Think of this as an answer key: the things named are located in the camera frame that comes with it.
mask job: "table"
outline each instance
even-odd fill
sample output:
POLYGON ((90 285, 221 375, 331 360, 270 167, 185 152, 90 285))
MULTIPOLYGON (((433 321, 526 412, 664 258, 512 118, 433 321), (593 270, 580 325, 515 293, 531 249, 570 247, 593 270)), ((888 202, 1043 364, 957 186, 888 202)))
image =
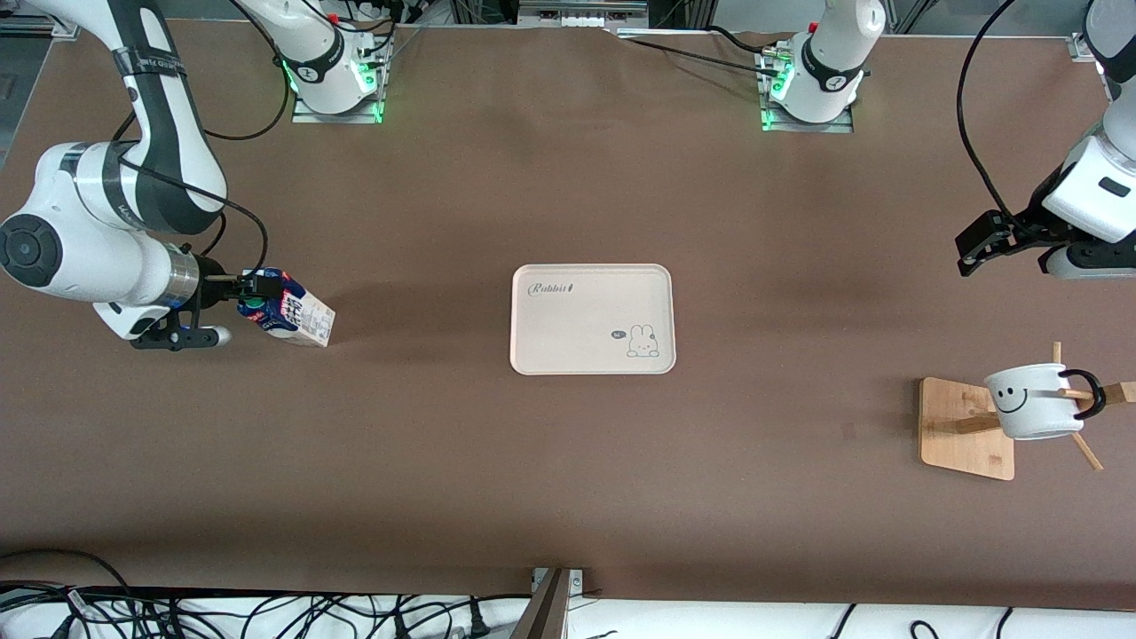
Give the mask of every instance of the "table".
MULTIPOLYGON (((270 117, 251 27, 172 28, 206 126, 270 117)), ((99 551, 150 586, 490 592, 565 564, 610 597, 1130 604, 1121 410, 1085 431, 1103 473, 1066 440, 1019 445, 1008 483, 917 457, 919 377, 980 383, 1055 339, 1103 380, 1136 374, 1130 283, 1024 256, 955 272, 952 239, 991 206, 954 127, 967 45, 882 40, 840 136, 762 132, 752 76, 601 31, 424 33, 382 125, 214 143, 269 263, 339 312, 329 348, 216 308, 231 346, 136 352, 0 281, 0 545, 99 551), (674 371, 516 374, 509 284, 531 263, 666 266, 674 371)), ((968 96, 1016 206, 1105 105, 1058 39, 984 43, 968 96)), ((53 45, 0 210, 47 147, 106 140, 127 108, 95 41, 53 45)), ((257 241, 234 215, 216 255, 247 266, 257 241)))

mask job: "black cable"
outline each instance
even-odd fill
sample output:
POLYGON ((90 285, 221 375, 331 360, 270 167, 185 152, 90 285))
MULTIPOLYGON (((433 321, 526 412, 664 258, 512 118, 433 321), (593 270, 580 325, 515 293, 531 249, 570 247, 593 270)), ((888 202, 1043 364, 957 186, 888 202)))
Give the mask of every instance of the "black cable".
POLYGON ((374 33, 376 28, 383 26, 384 24, 386 24, 386 23, 393 23, 394 22, 391 18, 382 18, 377 23, 368 26, 367 28, 354 28, 354 27, 350 27, 349 28, 349 27, 343 26, 342 24, 336 23, 332 18, 327 17, 319 9, 312 7, 311 2, 308 2, 308 0, 300 0, 300 1, 303 2, 304 5, 307 5, 307 7, 309 9, 311 9, 311 11, 314 14, 316 14, 317 16, 319 16, 325 23, 332 25, 333 27, 335 27, 335 28, 337 28, 340 31, 346 32, 346 33, 374 33))
POLYGON ((932 639, 938 639, 938 632, 935 632, 935 629, 932 628, 929 623, 927 623, 921 619, 912 621, 911 625, 908 626, 908 632, 911 633, 911 639, 920 639, 920 637, 916 634, 916 629, 918 628, 926 628, 927 631, 930 632, 932 639))
POLYGON ((351 634, 353 636, 352 639, 359 639, 359 629, 356 628, 354 622, 345 620, 345 619, 341 617, 340 615, 337 615, 337 614, 335 614, 335 613, 333 613, 331 611, 325 611, 324 614, 327 615, 327 616, 329 616, 329 617, 332 617, 332 619, 334 619, 334 620, 342 621, 343 623, 345 623, 349 626, 351 626, 351 634))
POLYGON ((844 632, 844 624, 849 622, 849 617, 852 616, 852 611, 855 609, 855 604, 849 604, 849 607, 844 611, 844 615, 841 617, 841 623, 836 626, 836 632, 828 639, 840 639, 841 633, 844 632))
POLYGON ((118 131, 115 131, 115 134, 114 136, 110 138, 110 141, 117 142, 122 140, 123 135, 126 135, 126 130, 130 128, 132 124, 134 124, 135 119, 137 119, 137 115, 132 109, 131 115, 126 116, 126 119, 124 119, 123 123, 118 125, 118 131))
MULTIPOLYGON (((481 604, 481 603, 485 603, 485 601, 495 601, 498 599, 532 599, 532 596, 531 595, 491 595, 488 597, 477 597, 477 603, 481 604)), ((418 620, 417 623, 414 623, 412 625, 409 625, 407 628, 407 631, 404 633, 402 633, 402 634, 395 634, 394 639, 408 639, 410 637, 410 632, 414 631, 416 628, 419 628, 420 625, 423 625, 424 623, 431 621, 434 617, 442 616, 444 614, 452 613, 453 611, 456 611, 458 608, 468 606, 469 601, 458 601, 457 604, 451 604, 449 606, 446 606, 444 604, 428 604, 428 605, 431 605, 431 606, 442 606, 442 609, 438 611, 438 612, 436 612, 436 613, 434 613, 434 614, 432 614, 432 615, 426 615, 425 617, 418 620)))
POLYGON ((44 596, 42 594, 23 595, 20 597, 14 597, 11 599, 6 600, 3 604, 0 604, 0 614, 9 613, 11 611, 22 608, 24 606, 31 606, 33 604, 45 604, 55 600, 56 600, 55 596, 44 596))
POLYGON ((982 160, 978 159, 978 153, 975 152, 975 148, 970 143, 970 135, 967 134, 967 122, 962 108, 962 92, 967 84, 967 73, 970 70, 970 61, 975 57, 975 51, 978 50, 978 44, 983 41, 983 38, 986 36, 986 32, 989 31, 992 26, 994 26, 994 22, 997 20, 997 18, 1002 14, 1004 14, 1006 9, 1010 8, 1010 5, 1013 5, 1016 1, 1017 0, 1005 0, 1005 2, 1003 2, 1001 7, 999 7, 997 9, 994 10, 993 14, 991 14, 991 17, 986 20, 986 24, 984 24, 983 27, 978 30, 978 34, 975 35, 974 42, 970 43, 970 50, 967 51, 967 57, 962 60, 962 70, 959 73, 959 90, 958 93, 955 94, 954 108, 955 108, 955 116, 958 117, 959 121, 959 136, 962 138, 962 147, 967 150, 967 156, 970 157, 970 163, 975 165, 975 169, 978 171, 978 175, 983 179, 983 183, 986 184, 986 190, 989 191, 991 197, 994 198, 994 204, 997 205, 999 211, 1001 211, 1002 215, 1008 217, 1010 219, 1010 223, 1013 224, 1024 234, 1026 234, 1029 238, 1036 239, 1037 234, 1031 229, 1022 224, 1021 221, 1019 221, 1013 214, 1010 213, 1010 209, 1005 206, 1005 200, 1002 199, 1002 196, 997 192, 997 189, 994 186, 994 181, 991 180, 989 173, 986 172, 986 167, 983 166, 982 160))
POLYGON ((172 619, 177 620, 178 621, 178 625, 181 628, 184 628, 185 630, 189 630, 189 631, 192 631, 192 632, 195 633, 195 631, 194 631, 194 629, 192 626, 190 626, 190 625, 183 625, 181 623, 182 615, 185 615, 185 616, 190 617, 191 620, 195 621, 197 623, 200 623, 201 625, 203 625, 207 629, 209 629, 209 631, 212 632, 214 634, 216 634, 218 637, 218 639, 225 639, 225 633, 222 632, 219 628, 217 628, 216 625, 214 625, 212 622, 210 622, 208 619, 204 619, 201 614, 199 614, 199 613, 197 613, 194 611, 186 611, 186 609, 182 608, 177 604, 176 599, 170 599, 170 607, 169 607, 169 609, 170 609, 170 616, 172 616, 172 619))
POLYGON ((256 606, 252 607, 252 611, 249 612, 249 616, 245 617, 245 620, 244 620, 244 624, 241 625, 241 639, 245 639, 248 637, 249 625, 252 623, 252 617, 257 616, 258 614, 260 614, 262 612, 267 612, 267 611, 261 611, 260 608, 267 606, 268 604, 270 604, 273 601, 283 599, 285 597, 294 597, 291 601, 287 603, 287 605, 292 605, 292 604, 299 601, 302 598, 302 596, 295 596, 295 595, 275 595, 273 597, 266 598, 264 601, 260 601, 259 604, 257 604, 256 606))
POLYGON ((394 611, 393 612, 394 612, 394 615, 395 615, 394 616, 394 636, 398 637, 399 634, 407 634, 408 633, 407 632, 407 620, 403 619, 403 616, 402 616, 404 614, 402 612, 402 595, 399 595, 398 597, 394 598, 394 611))
POLYGON ((279 124, 281 119, 284 118, 284 114, 287 113, 287 99, 289 96, 292 94, 292 90, 289 84, 287 70, 284 69, 283 63, 281 63, 281 77, 283 78, 284 82, 284 96, 281 98, 281 106, 278 109, 276 109, 276 115, 273 116, 272 122, 262 126, 259 131, 254 133, 249 133, 247 135, 226 135, 224 133, 215 133, 212 131, 209 131, 208 128, 202 128, 202 131, 206 132, 206 135, 209 135, 210 138, 217 138, 218 140, 244 142, 245 140, 253 140, 260 138, 265 133, 268 133, 273 128, 276 128, 276 125, 279 124))
MULTIPOLYGON (((292 604, 294 604, 294 603, 296 603, 299 600, 300 600, 300 597, 296 597, 296 598, 292 599, 291 601, 284 601, 283 604, 281 604, 278 606, 274 606, 272 608, 265 608, 265 609, 258 612, 257 614, 265 614, 265 613, 270 613, 273 611, 278 611, 281 608, 291 606, 292 604)), ((186 612, 191 612, 191 613, 193 613, 197 616, 231 616, 231 617, 236 617, 236 619, 245 619, 245 617, 249 616, 249 615, 242 615, 241 613, 229 613, 229 612, 225 612, 225 611, 186 611, 186 612)))
POLYGON ((368 632, 367 637, 365 637, 364 639, 371 639, 373 637, 375 637, 376 634, 378 634, 379 629, 383 628, 383 624, 386 623, 386 620, 389 620, 391 617, 398 617, 399 615, 401 615, 402 614, 402 606, 409 604, 410 600, 415 599, 416 597, 417 597, 417 595, 411 595, 410 597, 407 597, 406 601, 401 600, 402 599, 401 595, 398 598, 395 598, 394 599, 394 607, 391 608, 391 612, 384 613, 383 619, 378 623, 376 623, 374 628, 370 629, 370 632, 368 632))
MULTIPOLYGON (((112 576, 115 581, 118 582, 118 586, 122 587, 124 595, 130 596, 132 594, 130 584, 126 583, 126 580, 123 578, 122 573, 115 570, 115 566, 110 565, 110 563, 108 563, 102 557, 99 557, 98 555, 94 555, 92 553, 85 553, 83 550, 70 550, 67 548, 26 548, 24 550, 14 550, 11 553, 5 553, 0 555, 0 562, 5 559, 11 559, 15 557, 27 557, 33 555, 64 555, 66 557, 78 557, 82 559, 86 559, 89 562, 93 562, 98 564, 99 567, 110 573, 110 576, 112 576)), ((68 606, 72 606, 74 608, 74 606, 70 604, 70 599, 66 598, 66 595, 64 596, 64 599, 67 600, 68 606)), ((83 623, 83 629, 86 632, 87 637, 90 637, 91 629, 87 626, 85 617, 83 617, 80 611, 75 609, 74 612, 76 616, 80 619, 80 621, 83 623)))
POLYGON ((713 63, 716 65, 721 65, 724 67, 740 68, 743 70, 758 73, 760 75, 768 75, 769 77, 775 77, 777 72, 771 68, 759 68, 750 65, 742 65, 738 63, 730 63, 727 60, 719 60, 718 58, 711 58, 709 56, 703 56, 701 53, 692 53, 690 51, 683 51, 680 49, 671 49, 670 47, 663 47, 662 44, 655 44, 654 42, 644 42, 642 40, 626 39, 628 42, 634 42, 641 47, 650 47, 651 49, 658 49, 660 51, 667 51, 669 53, 678 53, 679 56, 686 56, 687 58, 694 58, 695 60, 703 60, 707 63, 713 63))
POLYGON ((391 25, 391 31, 386 32, 386 35, 383 36, 383 41, 379 42, 378 44, 375 44, 374 47, 371 47, 369 49, 364 49, 362 50, 362 55, 364 56, 369 56, 369 55, 374 53, 375 51, 381 51, 384 47, 386 47, 387 44, 390 44, 391 43, 391 39, 394 38, 394 30, 396 30, 396 28, 399 28, 399 26, 395 25, 395 24, 392 24, 391 25))
POLYGON ((217 247, 217 243, 220 242, 220 239, 225 236, 225 229, 228 227, 228 217, 225 215, 225 211, 223 210, 220 211, 220 215, 217 216, 217 218, 220 219, 220 229, 217 229, 217 234, 214 235, 214 239, 211 242, 209 242, 209 246, 207 246, 204 250, 201 251, 201 255, 209 255, 209 251, 214 250, 217 247))
MULTIPOLYGON (((8 558, 10 556, 17 556, 17 555, 26 554, 26 553, 31 553, 31 551, 20 551, 20 553, 10 553, 8 555, 0 555, 0 559, 6 559, 6 558, 8 558)), ((72 551, 65 551, 65 554, 69 554, 69 553, 72 553, 72 551)), ((62 603, 67 606, 67 609, 68 609, 69 614, 64 620, 64 623, 60 624, 59 628, 56 630, 56 633, 59 633, 65 628, 69 629, 72 622, 74 622, 75 620, 78 620, 80 623, 83 624, 83 633, 86 636, 86 638, 87 639, 93 639, 93 637, 91 636, 91 625, 90 625, 89 622, 95 622, 97 623, 97 620, 89 620, 89 619, 86 619, 83 615, 83 612, 78 608, 78 606, 76 606, 75 603, 70 599, 70 597, 67 596, 66 587, 51 586, 51 584, 49 584, 48 582, 44 582, 44 581, 15 582, 15 584, 17 587, 19 587, 19 588, 24 588, 24 589, 27 589, 27 590, 40 590, 40 591, 43 591, 43 592, 50 592, 52 595, 52 600, 56 600, 56 599, 62 600, 62 603)), ((125 638, 125 634, 122 632, 122 629, 118 629, 118 630, 119 630, 119 634, 123 634, 123 637, 125 638)), ((57 639, 56 633, 53 633, 51 636, 51 639, 57 639)))
POLYGON ((761 52, 761 47, 751 47, 751 45, 746 44, 745 42, 742 42, 741 40, 738 40, 737 36, 735 36, 733 33, 726 31, 725 28, 722 28, 722 27, 720 27, 718 25, 710 25, 710 26, 708 26, 705 28, 705 31, 709 31, 711 33, 720 33, 721 35, 725 35, 726 40, 729 40, 730 44, 733 44, 734 47, 737 47, 738 49, 742 49, 743 51, 749 51, 751 53, 760 53, 761 52))
POLYGON ((469 639, 482 639, 492 632, 492 629, 485 623, 485 617, 482 616, 482 607, 478 605, 477 599, 474 597, 469 598, 469 639))
POLYGON ((332 606, 334 606, 337 601, 342 601, 343 599, 346 598, 348 598, 346 595, 341 595, 337 597, 324 597, 324 603, 321 604, 323 607, 319 608, 318 612, 312 611, 311 615, 308 617, 308 621, 304 622, 303 628, 295 636, 295 639, 307 639, 308 632, 311 631, 311 625, 316 623, 316 620, 318 620, 323 615, 329 615, 332 606))
POLYGON ((1002 613, 1002 619, 997 620, 997 630, 994 632, 994 639, 1002 639, 1002 626, 1005 625, 1005 620, 1010 619, 1010 614, 1013 613, 1013 606, 1010 606, 1002 613))
POLYGON ((265 223, 261 222, 260 218, 257 217, 257 215, 254 213, 252 213, 251 210, 244 208, 243 206, 234 202, 233 200, 223 198, 223 197, 217 196, 215 193, 210 193, 209 191, 206 191, 204 189, 200 189, 198 186, 194 186, 193 184, 186 184, 185 182, 182 182, 181 180, 177 180, 176 177, 170 177, 168 175, 162 175, 161 173, 158 173, 157 171, 153 171, 152 168, 136 165, 136 164, 130 161, 128 159, 126 159, 123 156, 118 156, 118 163, 122 164, 123 166, 128 167, 128 168, 133 168, 134 171, 137 171, 139 173, 143 173, 145 175, 149 175, 150 177, 153 177, 154 180, 160 180, 160 181, 165 182, 166 184, 170 184, 173 186, 178 186, 181 189, 185 189, 186 191, 192 191, 192 192, 194 192, 194 193, 197 193, 199 196, 209 198, 209 199, 214 200, 215 202, 220 202, 220 204, 223 204, 223 205, 232 208, 233 210, 236 210, 237 213, 240 213, 241 215, 248 217, 249 219, 251 219, 252 223, 257 225, 257 229, 260 230, 260 257, 257 258, 257 265, 252 268, 252 272, 256 273, 257 271, 260 269, 260 267, 262 267, 265 265, 265 258, 268 257, 268 229, 265 227, 265 223))
POLYGON ((70 625, 73 623, 75 623, 75 615, 67 615, 64 617, 62 623, 60 623, 59 628, 56 628, 56 631, 51 633, 50 639, 67 639, 70 637, 70 625))

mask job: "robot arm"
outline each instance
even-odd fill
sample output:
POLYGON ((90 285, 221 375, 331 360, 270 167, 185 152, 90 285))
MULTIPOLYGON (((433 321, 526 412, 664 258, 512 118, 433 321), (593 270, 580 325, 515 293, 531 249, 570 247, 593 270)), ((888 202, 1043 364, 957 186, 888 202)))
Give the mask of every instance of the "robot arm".
POLYGON ((826 0, 816 31, 790 40, 792 66, 771 98, 797 119, 835 119, 855 100, 863 63, 885 22, 879 0, 826 0))
POLYGON ((1136 276, 1136 0, 1095 0, 1085 38, 1120 96, 1021 213, 988 210, 955 238, 963 276, 1031 248, 1061 280, 1136 276))
POLYGON ((375 35, 333 26, 315 0, 234 0, 275 42, 296 94, 311 110, 350 110, 378 89, 375 35))
POLYGON ((34 3, 111 50, 142 135, 49 149, 27 202, 0 225, 0 265, 26 287, 94 302, 111 330, 135 339, 193 297, 201 277, 198 258, 147 231, 200 233, 222 204, 139 174, 119 156, 222 197, 225 177, 152 0, 34 3))

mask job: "white mug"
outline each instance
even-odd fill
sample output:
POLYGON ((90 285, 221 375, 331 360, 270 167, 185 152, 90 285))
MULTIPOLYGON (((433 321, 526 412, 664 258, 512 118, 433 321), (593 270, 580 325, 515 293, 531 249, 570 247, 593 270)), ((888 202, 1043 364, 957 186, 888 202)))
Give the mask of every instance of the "white mug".
POLYGON ((986 377, 986 388, 997 408, 999 423, 1011 439, 1049 439, 1072 434, 1085 426, 1085 420, 1104 409, 1104 391, 1096 376, 1086 371, 1066 368, 1062 364, 1031 364, 1001 371, 986 377), (1080 376, 1093 390, 1093 406, 1086 410, 1077 400, 1061 397, 1061 389, 1071 388, 1070 376, 1080 376))

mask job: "mounting plate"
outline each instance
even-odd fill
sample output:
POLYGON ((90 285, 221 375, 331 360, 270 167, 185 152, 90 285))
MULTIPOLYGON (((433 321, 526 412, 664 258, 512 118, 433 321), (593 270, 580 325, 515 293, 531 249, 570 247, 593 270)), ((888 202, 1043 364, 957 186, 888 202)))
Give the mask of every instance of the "mounting plate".
MULTIPOLYGON (((785 65, 790 64, 790 41, 780 40, 771 47, 767 47, 761 53, 753 55, 753 61, 758 68, 771 68, 784 73, 785 65)), ((844 107, 841 115, 832 122, 813 124, 796 119, 785 110, 779 102, 770 98, 774 85, 782 77, 769 77, 767 75, 754 74, 758 77, 758 100, 761 106, 761 130, 762 131, 792 131, 795 133, 852 133, 852 107, 844 107)))
POLYGON ((386 108, 386 86, 391 82, 391 57, 394 50, 394 39, 387 40, 386 44, 376 53, 379 66, 369 73, 374 73, 375 91, 365 97, 354 108, 340 114, 321 114, 311 110, 303 100, 299 99, 295 85, 292 92, 296 93, 295 105, 292 108, 292 122, 300 124, 382 124, 383 111, 386 108))

